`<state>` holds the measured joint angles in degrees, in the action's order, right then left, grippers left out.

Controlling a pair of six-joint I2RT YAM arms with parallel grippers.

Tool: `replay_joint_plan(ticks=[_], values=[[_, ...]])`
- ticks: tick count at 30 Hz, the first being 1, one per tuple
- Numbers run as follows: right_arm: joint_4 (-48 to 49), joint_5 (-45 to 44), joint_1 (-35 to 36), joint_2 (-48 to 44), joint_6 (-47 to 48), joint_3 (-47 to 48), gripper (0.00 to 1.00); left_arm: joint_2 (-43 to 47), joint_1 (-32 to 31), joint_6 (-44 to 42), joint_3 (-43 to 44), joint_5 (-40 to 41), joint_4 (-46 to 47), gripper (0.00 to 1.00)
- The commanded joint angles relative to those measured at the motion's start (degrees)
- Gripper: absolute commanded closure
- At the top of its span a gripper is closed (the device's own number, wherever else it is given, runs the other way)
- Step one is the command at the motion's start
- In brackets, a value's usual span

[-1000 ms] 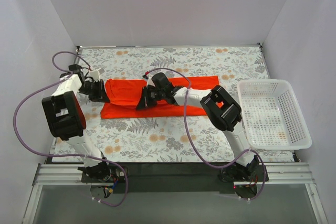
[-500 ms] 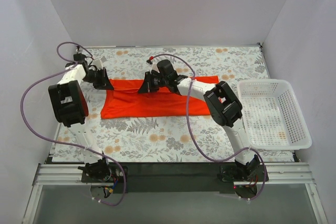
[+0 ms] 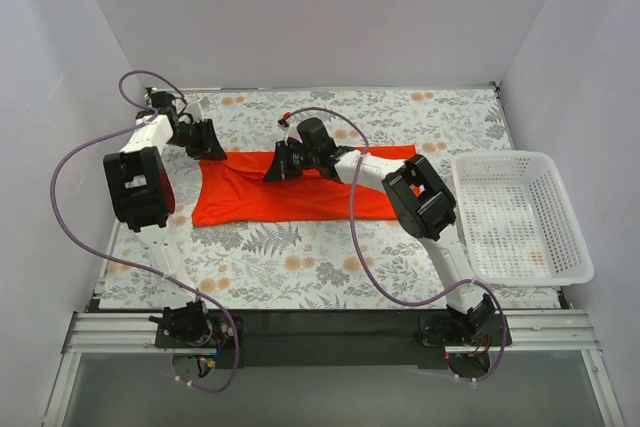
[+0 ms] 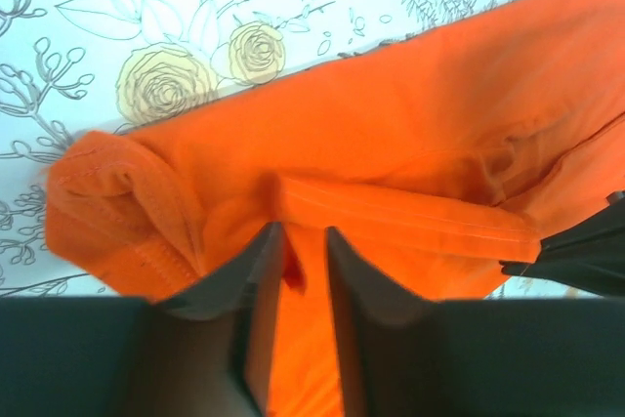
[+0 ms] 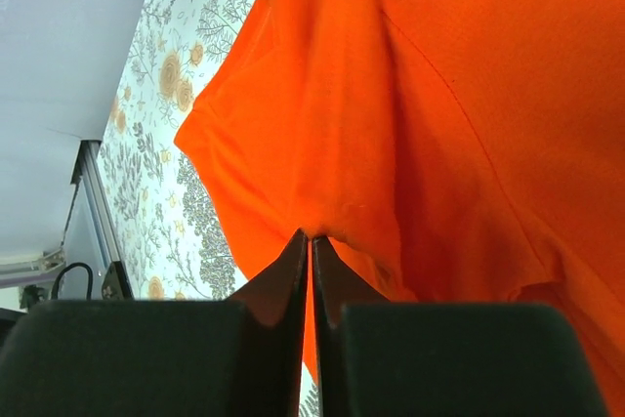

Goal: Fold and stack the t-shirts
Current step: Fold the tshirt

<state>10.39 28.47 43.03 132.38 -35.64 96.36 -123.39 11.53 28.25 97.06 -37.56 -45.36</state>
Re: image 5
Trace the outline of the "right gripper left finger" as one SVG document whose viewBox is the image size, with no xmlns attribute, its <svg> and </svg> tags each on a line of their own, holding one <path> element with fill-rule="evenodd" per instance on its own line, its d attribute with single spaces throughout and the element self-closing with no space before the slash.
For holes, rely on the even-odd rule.
<svg viewBox="0 0 625 417">
<path fill-rule="evenodd" d="M 308 240 L 222 301 L 49 301 L 1 350 L 5 416 L 294 416 Z"/>
</svg>

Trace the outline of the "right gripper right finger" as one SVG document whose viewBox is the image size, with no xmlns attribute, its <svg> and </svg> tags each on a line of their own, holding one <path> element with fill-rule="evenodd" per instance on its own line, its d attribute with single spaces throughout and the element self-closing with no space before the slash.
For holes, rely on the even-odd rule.
<svg viewBox="0 0 625 417">
<path fill-rule="evenodd" d="M 604 416 L 576 334 L 540 304 L 393 303 L 312 243 L 325 416 Z"/>
</svg>

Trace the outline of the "orange t shirt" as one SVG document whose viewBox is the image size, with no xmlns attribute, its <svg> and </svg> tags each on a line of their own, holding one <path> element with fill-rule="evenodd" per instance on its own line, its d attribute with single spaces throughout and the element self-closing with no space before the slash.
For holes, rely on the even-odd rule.
<svg viewBox="0 0 625 417">
<path fill-rule="evenodd" d="M 247 276 L 551 304 L 623 414 L 624 0 L 256 0 L 175 143 Z"/>
</svg>

